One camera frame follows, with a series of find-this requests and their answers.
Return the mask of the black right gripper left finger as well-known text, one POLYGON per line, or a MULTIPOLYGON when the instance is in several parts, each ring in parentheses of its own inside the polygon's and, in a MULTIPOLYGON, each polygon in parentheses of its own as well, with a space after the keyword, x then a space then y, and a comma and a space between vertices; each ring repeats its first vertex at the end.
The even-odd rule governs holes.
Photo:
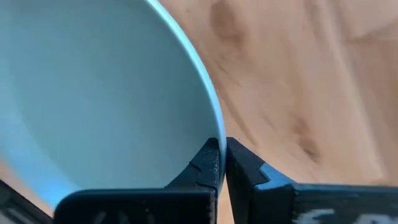
POLYGON ((215 224, 220 152, 210 138, 188 166, 159 189, 81 190, 56 207, 55 224, 215 224))

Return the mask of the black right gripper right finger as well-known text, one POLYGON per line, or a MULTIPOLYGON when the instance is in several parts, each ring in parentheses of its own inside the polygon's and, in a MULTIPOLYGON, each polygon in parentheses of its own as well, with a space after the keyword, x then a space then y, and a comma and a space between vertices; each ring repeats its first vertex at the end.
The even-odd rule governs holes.
POLYGON ((397 223, 397 188, 294 182, 235 138, 226 181, 235 223, 397 223))

